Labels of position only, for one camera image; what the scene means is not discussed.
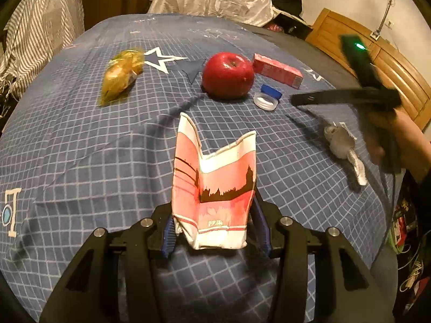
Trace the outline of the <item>person's right hand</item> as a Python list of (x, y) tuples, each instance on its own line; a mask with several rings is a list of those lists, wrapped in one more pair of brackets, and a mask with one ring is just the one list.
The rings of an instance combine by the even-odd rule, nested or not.
[(399, 109), (392, 112), (368, 112), (367, 126), (362, 131), (370, 159), (375, 165), (381, 165), (386, 155), (376, 131), (378, 128), (395, 139), (399, 148), (400, 165), (410, 172), (417, 184), (421, 184), (430, 173), (430, 142), (419, 127)]

